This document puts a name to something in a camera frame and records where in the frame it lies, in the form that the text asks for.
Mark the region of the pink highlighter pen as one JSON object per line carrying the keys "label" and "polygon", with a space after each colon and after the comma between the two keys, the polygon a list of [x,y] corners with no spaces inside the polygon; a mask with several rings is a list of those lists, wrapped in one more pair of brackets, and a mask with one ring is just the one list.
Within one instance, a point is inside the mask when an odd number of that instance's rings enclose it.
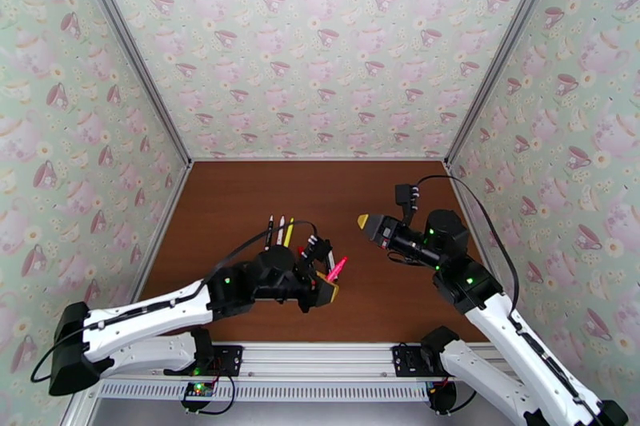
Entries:
{"label": "pink highlighter pen", "polygon": [[326,279],[329,282],[335,282],[338,277],[340,276],[340,273],[342,272],[345,264],[348,262],[348,257],[343,257],[331,270],[330,272],[327,274]]}

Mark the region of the controller board with LED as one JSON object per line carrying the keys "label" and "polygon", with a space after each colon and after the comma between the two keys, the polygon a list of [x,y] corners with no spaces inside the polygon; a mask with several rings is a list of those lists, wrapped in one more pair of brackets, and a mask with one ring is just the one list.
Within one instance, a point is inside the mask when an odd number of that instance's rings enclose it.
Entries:
{"label": "controller board with LED", "polygon": [[189,381],[186,384],[182,401],[185,402],[210,402],[214,396],[216,384],[213,381]]}

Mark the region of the black controller board holder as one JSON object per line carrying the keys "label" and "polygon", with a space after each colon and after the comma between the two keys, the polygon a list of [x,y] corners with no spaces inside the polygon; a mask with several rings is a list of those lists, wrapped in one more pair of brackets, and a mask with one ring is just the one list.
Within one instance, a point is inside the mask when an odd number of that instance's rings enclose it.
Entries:
{"label": "black controller board holder", "polygon": [[447,414],[457,400],[457,389],[453,381],[441,380],[426,383],[430,408],[438,414]]}

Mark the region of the aluminium table edge rail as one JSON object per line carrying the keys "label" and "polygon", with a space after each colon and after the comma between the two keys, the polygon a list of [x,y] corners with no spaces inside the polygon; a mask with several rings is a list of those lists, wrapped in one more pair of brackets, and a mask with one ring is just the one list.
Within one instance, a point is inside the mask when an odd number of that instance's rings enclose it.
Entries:
{"label": "aluminium table edge rail", "polygon": [[171,220],[174,216],[175,210],[178,207],[178,203],[182,196],[183,190],[186,187],[191,170],[194,163],[188,161],[187,164],[178,173],[178,176],[174,180],[174,186],[170,191],[170,198],[168,199],[164,210],[162,211],[159,222],[157,223],[154,233],[151,236],[146,251],[143,254],[142,263],[138,270],[138,273],[130,288],[130,303],[137,301],[142,295],[142,291],[148,280],[150,272],[154,266],[154,262],[158,256],[159,250],[162,246],[162,242],[166,236]]}
{"label": "aluminium table edge rail", "polygon": [[498,274],[495,264],[494,250],[498,249],[498,244],[494,242],[496,231],[494,224],[489,219],[489,214],[481,206],[481,202],[475,194],[459,181],[454,175],[450,164],[443,163],[446,175],[451,177],[451,186],[461,208],[464,220],[470,229],[470,233],[481,257],[481,262],[494,274]]}
{"label": "aluminium table edge rail", "polygon": [[300,156],[291,156],[291,157],[228,157],[225,155],[218,155],[217,157],[192,157],[190,159],[193,163],[197,162],[300,162],[300,161],[310,161],[310,162],[346,162],[346,161],[362,161],[362,162],[374,162],[374,161],[384,161],[384,162],[438,162],[444,163],[444,158],[435,158],[435,157],[369,157],[366,155],[359,155],[353,157],[300,157]]}

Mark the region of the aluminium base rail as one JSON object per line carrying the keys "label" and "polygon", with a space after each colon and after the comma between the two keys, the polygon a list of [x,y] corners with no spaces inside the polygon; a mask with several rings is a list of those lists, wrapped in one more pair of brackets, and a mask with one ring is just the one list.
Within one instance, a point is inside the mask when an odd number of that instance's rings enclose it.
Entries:
{"label": "aluminium base rail", "polygon": [[[394,373],[389,343],[331,342],[213,342],[198,340],[189,333],[160,336],[119,346],[100,364],[100,377],[115,375],[162,374],[164,368],[188,365],[194,353],[210,345],[241,345],[242,365],[237,377],[250,380],[386,380],[400,379]],[[421,347],[423,360],[430,369],[427,377],[444,375]]]}

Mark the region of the aluminium frame post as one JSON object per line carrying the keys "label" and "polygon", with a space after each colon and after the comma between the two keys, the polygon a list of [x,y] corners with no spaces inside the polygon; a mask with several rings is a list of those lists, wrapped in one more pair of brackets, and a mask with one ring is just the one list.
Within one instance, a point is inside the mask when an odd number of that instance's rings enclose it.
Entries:
{"label": "aluminium frame post", "polygon": [[137,82],[142,87],[142,92],[153,107],[155,115],[159,118],[166,137],[177,151],[182,165],[190,168],[193,164],[193,159],[182,138],[178,135],[177,127],[170,117],[169,110],[162,100],[158,87],[146,65],[138,43],[134,40],[134,36],[126,23],[117,0],[96,0],[96,2],[105,16],[128,66],[132,69]]}
{"label": "aluminium frame post", "polygon": [[510,56],[516,49],[518,40],[525,32],[527,23],[533,15],[534,8],[537,6],[538,2],[539,0],[519,0],[514,10],[514,14],[507,25],[506,31],[498,44],[498,48],[494,53],[494,57],[492,58],[482,82],[474,95],[473,101],[466,112],[466,116],[462,120],[462,124],[452,141],[449,151],[443,158],[443,165],[447,171],[452,170],[456,160],[462,152],[462,147],[470,138],[474,124],[479,119],[484,106],[489,101],[492,92],[498,85],[498,80],[506,68],[507,62],[510,60]]}

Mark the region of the aluminium frame leg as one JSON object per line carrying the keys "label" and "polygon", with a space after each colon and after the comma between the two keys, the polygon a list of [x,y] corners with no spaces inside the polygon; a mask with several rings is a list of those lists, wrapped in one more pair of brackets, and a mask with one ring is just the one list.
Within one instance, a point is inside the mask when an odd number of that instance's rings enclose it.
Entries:
{"label": "aluminium frame leg", "polygon": [[75,393],[67,406],[59,426],[90,426],[99,404],[96,388]]}

